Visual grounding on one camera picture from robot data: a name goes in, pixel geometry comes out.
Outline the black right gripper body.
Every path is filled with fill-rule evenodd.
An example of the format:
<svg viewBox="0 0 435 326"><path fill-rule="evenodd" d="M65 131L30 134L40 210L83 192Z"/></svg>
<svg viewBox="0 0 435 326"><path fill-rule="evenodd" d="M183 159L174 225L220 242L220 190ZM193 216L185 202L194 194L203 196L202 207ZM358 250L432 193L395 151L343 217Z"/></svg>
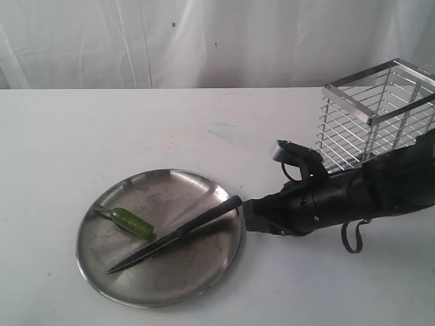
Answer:
<svg viewBox="0 0 435 326"><path fill-rule="evenodd" d="M319 185L287 182L280 192L243 203L248 232L282 236L306 236L338 225L340 219L320 210L314 193Z"/></svg>

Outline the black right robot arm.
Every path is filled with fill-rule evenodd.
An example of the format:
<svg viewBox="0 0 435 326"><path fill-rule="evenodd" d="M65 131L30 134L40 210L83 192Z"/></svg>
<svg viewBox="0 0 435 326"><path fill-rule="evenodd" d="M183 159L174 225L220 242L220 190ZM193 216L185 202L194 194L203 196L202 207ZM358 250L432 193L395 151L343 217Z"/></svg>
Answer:
<svg viewBox="0 0 435 326"><path fill-rule="evenodd" d="M413 145L329 173L313 149L275 143L273 159L299 168L276 194L243 204L249 232L304 236L361 219L405 215L434 206L434 131Z"/></svg>

